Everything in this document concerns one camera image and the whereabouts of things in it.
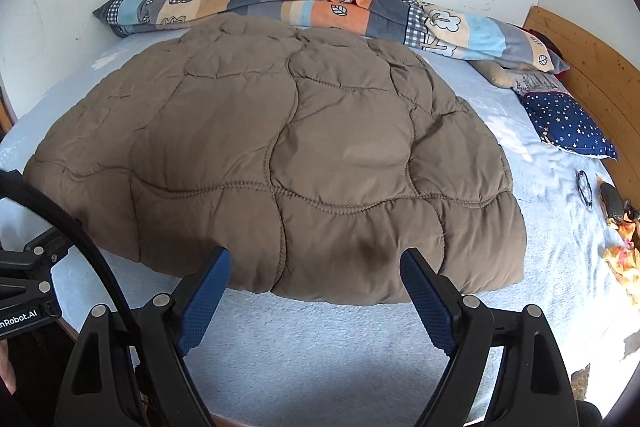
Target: blue gripper pad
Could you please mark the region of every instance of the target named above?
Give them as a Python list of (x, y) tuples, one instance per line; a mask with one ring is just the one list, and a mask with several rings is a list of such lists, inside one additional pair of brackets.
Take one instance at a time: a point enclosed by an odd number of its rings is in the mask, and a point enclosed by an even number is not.
[(200, 345), (230, 277), (231, 255), (222, 250), (182, 314), (182, 328), (175, 347), (183, 357)]
[(450, 357), (458, 346), (453, 336), (453, 317), (410, 250), (400, 256), (400, 277), (431, 342)]

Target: patterned pillow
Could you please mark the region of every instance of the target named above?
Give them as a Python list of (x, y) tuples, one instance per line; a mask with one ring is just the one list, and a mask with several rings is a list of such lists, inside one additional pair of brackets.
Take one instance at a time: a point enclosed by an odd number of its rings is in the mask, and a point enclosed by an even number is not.
[(541, 71), (509, 74), (543, 142), (584, 156), (618, 159), (613, 144), (556, 77)]

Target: quilted comforter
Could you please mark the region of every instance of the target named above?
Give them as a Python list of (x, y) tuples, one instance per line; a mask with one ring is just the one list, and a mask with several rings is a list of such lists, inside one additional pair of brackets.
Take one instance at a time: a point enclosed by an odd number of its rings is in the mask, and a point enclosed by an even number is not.
[(407, 47), (343, 30), (215, 16), (105, 77), (24, 177), (156, 271), (184, 276), (227, 247), (235, 289), (406, 301), (409, 247), (463, 293), (522, 278), (494, 135)]

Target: bolt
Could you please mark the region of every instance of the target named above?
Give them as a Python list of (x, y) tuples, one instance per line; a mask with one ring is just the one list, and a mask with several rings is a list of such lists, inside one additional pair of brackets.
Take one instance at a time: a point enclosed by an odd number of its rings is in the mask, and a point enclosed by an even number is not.
[(102, 317), (106, 312), (107, 312), (107, 306), (105, 306), (104, 304), (98, 304), (97, 306), (94, 306), (93, 309), (91, 310), (91, 314), (94, 317)]
[(467, 308), (478, 308), (478, 306), (480, 305), (480, 299), (473, 295), (465, 295), (462, 298), (462, 303)]
[(540, 317), (540, 315), (542, 315), (542, 310), (535, 304), (530, 304), (527, 306), (527, 313), (532, 317)]
[(169, 295), (167, 295), (166, 293), (161, 293), (160, 295), (156, 295), (154, 297), (153, 303), (154, 303), (154, 306), (157, 306), (158, 308), (162, 308), (163, 306), (167, 306), (167, 304), (169, 304), (170, 301), (171, 301), (171, 297)]

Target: wooden headboard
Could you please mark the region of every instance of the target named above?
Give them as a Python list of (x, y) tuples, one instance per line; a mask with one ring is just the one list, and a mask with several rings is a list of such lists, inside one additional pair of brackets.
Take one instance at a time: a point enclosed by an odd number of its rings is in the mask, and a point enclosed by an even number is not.
[(524, 27), (549, 37), (571, 66), (562, 80), (618, 149), (604, 165), (620, 195), (640, 206), (640, 71), (616, 50), (538, 6)]

